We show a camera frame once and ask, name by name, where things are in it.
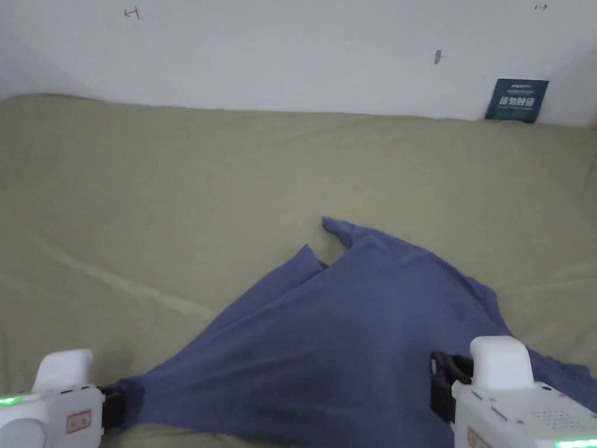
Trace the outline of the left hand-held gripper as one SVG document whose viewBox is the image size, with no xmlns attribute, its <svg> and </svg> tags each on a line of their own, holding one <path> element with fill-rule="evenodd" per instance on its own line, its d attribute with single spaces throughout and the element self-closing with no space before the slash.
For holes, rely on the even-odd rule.
<svg viewBox="0 0 597 448">
<path fill-rule="evenodd" d="M 46 355 L 29 391 L 1 396 L 1 447 L 99 447 L 126 415 L 124 393 L 89 381 L 89 349 Z"/>
</svg>

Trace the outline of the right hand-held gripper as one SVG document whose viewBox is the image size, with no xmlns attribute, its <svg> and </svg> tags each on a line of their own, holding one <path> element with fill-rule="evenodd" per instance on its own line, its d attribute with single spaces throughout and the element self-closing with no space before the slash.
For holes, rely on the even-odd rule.
<svg viewBox="0 0 597 448">
<path fill-rule="evenodd" d="M 450 425 L 455 447 L 596 446 L 596 414 L 536 381 L 520 341 L 477 337 L 470 353 L 430 355 L 430 406 Z"/>
</svg>

